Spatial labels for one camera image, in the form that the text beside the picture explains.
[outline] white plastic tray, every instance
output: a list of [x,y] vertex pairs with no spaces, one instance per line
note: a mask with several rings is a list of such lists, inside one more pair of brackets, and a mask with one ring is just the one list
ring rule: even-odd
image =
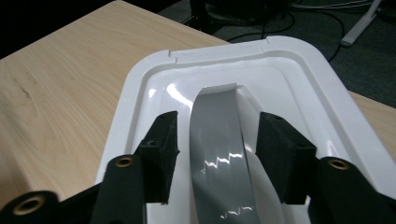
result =
[[205,49],[163,50],[129,73],[97,175],[133,153],[161,113],[178,111],[177,166],[168,205],[148,204],[148,223],[198,223],[191,191],[190,114],[205,87],[236,83],[239,116],[262,223],[309,223],[306,205],[280,204],[254,155],[261,111],[290,122],[318,147],[317,157],[356,164],[376,190],[396,198],[396,165],[321,53],[290,37]]

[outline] brass grommet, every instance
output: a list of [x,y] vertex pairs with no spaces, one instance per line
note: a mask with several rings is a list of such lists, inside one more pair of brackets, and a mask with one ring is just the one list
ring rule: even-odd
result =
[[335,169],[338,170],[348,170],[349,169],[349,164],[347,164],[344,161],[340,161],[340,160],[330,160],[329,161],[330,166],[332,166]]
[[116,161],[116,166],[118,167],[127,167],[132,165],[134,163],[134,160],[130,157],[124,157],[120,158],[119,160]]
[[24,216],[30,214],[40,208],[44,204],[44,201],[46,201],[46,198],[42,195],[36,195],[28,198],[14,208],[14,215]]

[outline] wooden table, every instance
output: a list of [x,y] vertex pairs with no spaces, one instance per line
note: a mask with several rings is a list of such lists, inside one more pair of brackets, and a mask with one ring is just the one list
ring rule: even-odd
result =
[[[94,183],[130,69],[150,53],[227,42],[112,2],[0,61],[0,207],[31,190],[64,200]],[[396,159],[396,109],[352,93]]]

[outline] tray lip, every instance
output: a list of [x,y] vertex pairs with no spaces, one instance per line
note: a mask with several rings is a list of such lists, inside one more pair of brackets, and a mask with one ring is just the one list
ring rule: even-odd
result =
[[363,116],[344,84],[332,70],[324,56],[312,45],[286,36],[268,36],[264,40],[251,41],[202,49],[171,51],[161,50],[150,54],[138,62],[129,72],[119,103],[111,123],[105,150],[100,162],[96,183],[103,178],[106,164],[115,156],[125,154],[132,147],[134,126],[140,111],[145,84],[154,74],[178,67],[227,63],[264,57],[285,57],[304,64],[307,74],[315,74],[311,85],[323,105],[327,106],[332,120],[338,120],[340,136],[345,137],[353,148],[371,149],[356,151],[352,162],[361,169],[377,191],[396,198],[396,177],[387,175],[389,169],[396,171],[396,165]]

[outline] gray fabric strip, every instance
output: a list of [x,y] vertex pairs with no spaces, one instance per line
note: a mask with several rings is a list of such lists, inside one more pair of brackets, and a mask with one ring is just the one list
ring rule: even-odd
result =
[[191,112],[191,178],[202,224],[260,223],[234,88],[203,89]]

